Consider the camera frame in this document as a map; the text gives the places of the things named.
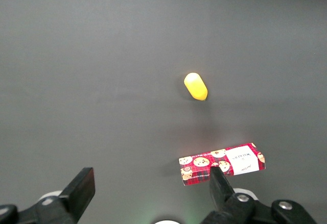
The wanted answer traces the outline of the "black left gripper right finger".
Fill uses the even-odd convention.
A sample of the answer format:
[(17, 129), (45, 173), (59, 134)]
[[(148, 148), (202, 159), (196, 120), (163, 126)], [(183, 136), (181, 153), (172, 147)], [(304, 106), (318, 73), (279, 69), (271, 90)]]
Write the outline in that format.
[(236, 193), (219, 167), (211, 167), (209, 189), (216, 209), (202, 223), (316, 223), (297, 202), (275, 200), (268, 207), (250, 194)]

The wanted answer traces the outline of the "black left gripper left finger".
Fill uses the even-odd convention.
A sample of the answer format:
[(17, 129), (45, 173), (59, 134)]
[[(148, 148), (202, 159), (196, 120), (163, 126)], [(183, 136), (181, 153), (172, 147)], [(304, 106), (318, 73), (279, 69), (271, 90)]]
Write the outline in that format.
[(85, 167), (63, 190), (43, 195), (25, 210), (1, 205), (1, 223), (78, 223), (95, 191), (94, 169)]

